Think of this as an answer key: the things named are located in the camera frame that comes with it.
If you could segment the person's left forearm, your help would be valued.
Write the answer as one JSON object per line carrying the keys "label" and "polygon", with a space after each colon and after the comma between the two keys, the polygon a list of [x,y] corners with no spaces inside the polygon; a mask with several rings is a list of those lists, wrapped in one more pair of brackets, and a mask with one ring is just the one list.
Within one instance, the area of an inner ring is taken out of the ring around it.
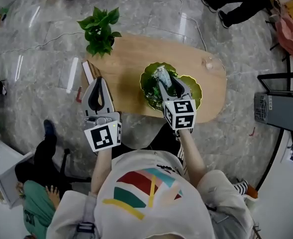
{"label": "person's left forearm", "polygon": [[95,168],[91,177],[90,192],[97,195],[104,181],[111,172],[112,149],[104,149],[98,152]]}

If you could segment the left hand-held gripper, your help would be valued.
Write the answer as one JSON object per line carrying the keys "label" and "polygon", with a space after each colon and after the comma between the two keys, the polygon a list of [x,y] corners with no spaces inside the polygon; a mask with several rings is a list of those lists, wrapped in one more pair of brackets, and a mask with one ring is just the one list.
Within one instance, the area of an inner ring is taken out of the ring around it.
{"label": "left hand-held gripper", "polygon": [[85,136],[93,152],[121,145],[120,113],[114,112],[112,97],[106,80],[97,77],[82,98]]}

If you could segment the clear glass bowl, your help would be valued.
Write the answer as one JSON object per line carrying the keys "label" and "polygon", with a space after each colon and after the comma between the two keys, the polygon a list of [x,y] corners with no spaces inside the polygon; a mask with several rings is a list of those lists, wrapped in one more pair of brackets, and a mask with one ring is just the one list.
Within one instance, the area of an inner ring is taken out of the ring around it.
{"label": "clear glass bowl", "polygon": [[209,71],[221,71],[224,70],[224,66],[221,60],[215,56],[206,56],[201,60],[202,66]]}

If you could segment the person's striped sock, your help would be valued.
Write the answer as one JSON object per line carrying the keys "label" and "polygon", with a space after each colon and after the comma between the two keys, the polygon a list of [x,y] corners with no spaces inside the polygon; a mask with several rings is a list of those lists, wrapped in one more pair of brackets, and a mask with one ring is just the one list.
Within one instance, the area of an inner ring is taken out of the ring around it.
{"label": "person's striped sock", "polygon": [[248,182],[246,180],[242,180],[233,184],[234,188],[239,192],[240,195],[245,195],[248,190]]}

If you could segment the person's white printed t-shirt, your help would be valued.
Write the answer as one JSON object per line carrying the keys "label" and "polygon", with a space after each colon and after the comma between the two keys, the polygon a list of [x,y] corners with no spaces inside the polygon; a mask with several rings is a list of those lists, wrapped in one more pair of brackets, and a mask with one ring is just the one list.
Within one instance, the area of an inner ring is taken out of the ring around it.
{"label": "person's white printed t-shirt", "polygon": [[207,172],[196,186],[182,173],[169,152],[125,153],[96,195],[65,192],[46,239],[87,238],[77,231],[81,222],[93,223],[96,239],[249,239],[250,211],[222,171]]}

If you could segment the person's black striped trousers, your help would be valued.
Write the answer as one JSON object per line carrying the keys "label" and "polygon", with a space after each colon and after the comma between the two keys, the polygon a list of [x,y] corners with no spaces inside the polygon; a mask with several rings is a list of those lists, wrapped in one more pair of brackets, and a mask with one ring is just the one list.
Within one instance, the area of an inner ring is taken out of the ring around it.
{"label": "person's black striped trousers", "polygon": [[[176,156],[180,162],[184,160],[184,150],[175,132],[171,129],[168,123],[165,123],[152,142],[142,150],[158,150],[167,151]],[[112,159],[119,157],[122,154],[134,151],[123,143],[112,148]]]}

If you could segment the potted green plant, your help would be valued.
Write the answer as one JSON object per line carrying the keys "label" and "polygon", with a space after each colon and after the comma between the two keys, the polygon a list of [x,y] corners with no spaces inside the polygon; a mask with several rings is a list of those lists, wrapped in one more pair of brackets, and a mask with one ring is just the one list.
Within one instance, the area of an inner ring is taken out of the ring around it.
{"label": "potted green plant", "polygon": [[118,20],[118,7],[108,11],[95,6],[91,16],[77,21],[85,32],[85,40],[89,43],[86,51],[90,55],[94,57],[98,54],[102,58],[105,54],[111,54],[115,38],[122,36],[120,32],[111,30],[111,25],[116,24]]}

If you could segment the pale blue snack packet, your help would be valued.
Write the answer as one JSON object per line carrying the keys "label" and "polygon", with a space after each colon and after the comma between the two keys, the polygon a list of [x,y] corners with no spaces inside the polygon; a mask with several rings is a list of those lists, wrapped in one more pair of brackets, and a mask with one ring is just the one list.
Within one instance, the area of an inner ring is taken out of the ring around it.
{"label": "pale blue snack packet", "polygon": [[159,81],[162,82],[162,84],[167,87],[170,88],[172,86],[172,81],[170,78],[170,74],[169,72],[166,70],[165,66],[159,66],[157,68],[157,75],[158,75],[158,79]]}

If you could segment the brown book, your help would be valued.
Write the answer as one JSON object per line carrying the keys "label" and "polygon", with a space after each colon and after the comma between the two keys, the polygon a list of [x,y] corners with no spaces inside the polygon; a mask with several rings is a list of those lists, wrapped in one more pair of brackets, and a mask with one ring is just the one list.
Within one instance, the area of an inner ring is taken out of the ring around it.
{"label": "brown book", "polygon": [[100,70],[90,61],[86,60],[82,63],[82,66],[88,85],[90,85],[96,78],[101,77]]}

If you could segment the white appliance box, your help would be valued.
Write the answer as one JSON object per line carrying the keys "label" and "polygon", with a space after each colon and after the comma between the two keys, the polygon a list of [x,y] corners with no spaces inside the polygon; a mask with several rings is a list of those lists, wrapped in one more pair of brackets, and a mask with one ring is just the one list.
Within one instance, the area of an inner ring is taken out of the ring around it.
{"label": "white appliance box", "polygon": [[15,174],[15,167],[17,164],[27,161],[33,155],[33,152],[22,155],[0,140],[0,202],[7,204],[10,208],[19,199],[16,190],[18,179]]}

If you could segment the green leaf-shaped plate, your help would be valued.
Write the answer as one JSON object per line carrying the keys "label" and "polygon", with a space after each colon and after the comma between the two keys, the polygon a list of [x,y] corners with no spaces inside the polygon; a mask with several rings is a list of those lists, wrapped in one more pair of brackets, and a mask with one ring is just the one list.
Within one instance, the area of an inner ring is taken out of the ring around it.
{"label": "green leaf-shaped plate", "polygon": [[161,66],[164,66],[170,76],[177,77],[190,88],[192,98],[195,100],[196,109],[198,109],[202,99],[202,89],[200,85],[191,76],[179,75],[172,65],[165,62],[152,63],[148,65],[141,74],[140,87],[149,106],[157,111],[163,111],[163,99],[158,87],[159,77],[158,73],[156,72],[157,68]]}

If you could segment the white curved counter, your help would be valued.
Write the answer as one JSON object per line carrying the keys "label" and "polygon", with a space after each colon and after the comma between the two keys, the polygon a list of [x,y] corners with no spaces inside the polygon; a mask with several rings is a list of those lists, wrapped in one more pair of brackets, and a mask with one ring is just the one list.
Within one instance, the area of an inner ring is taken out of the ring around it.
{"label": "white curved counter", "polygon": [[293,239],[291,134],[284,131],[274,162],[262,183],[253,217],[262,239]]}

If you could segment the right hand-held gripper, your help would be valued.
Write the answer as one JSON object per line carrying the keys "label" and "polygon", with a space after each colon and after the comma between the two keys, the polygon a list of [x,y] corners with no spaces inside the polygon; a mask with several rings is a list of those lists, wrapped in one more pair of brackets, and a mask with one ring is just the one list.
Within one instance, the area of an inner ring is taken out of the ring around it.
{"label": "right hand-held gripper", "polygon": [[175,76],[171,77],[171,81],[177,95],[170,95],[165,84],[162,81],[158,82],[163,100],[164,118],[172,130],[193,129],[196,106],[195,100],[192,99],[191,90],[187,84]]}

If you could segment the person's brown shoe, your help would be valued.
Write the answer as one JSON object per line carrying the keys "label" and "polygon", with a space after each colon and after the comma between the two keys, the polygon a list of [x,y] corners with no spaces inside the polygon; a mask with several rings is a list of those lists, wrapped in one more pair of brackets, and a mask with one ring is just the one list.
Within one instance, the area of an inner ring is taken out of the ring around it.
{"label": "person's brown shoe", "polygon": [[250,184],[248,185],[246,195],[249,196],[251,199],[258,199],[258,191],[253,188]]}

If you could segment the person's right forearm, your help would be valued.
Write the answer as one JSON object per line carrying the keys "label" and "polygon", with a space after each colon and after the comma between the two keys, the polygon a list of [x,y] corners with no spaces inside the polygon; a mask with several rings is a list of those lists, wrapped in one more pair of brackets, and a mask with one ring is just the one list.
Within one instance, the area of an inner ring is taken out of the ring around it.
{"label": "person's right forearm", "polygon": [[184,149],[184,159],[187,166],[190,183],[196,187],[206,174],[206,166],[188,129],[179,130],[181,144]]}

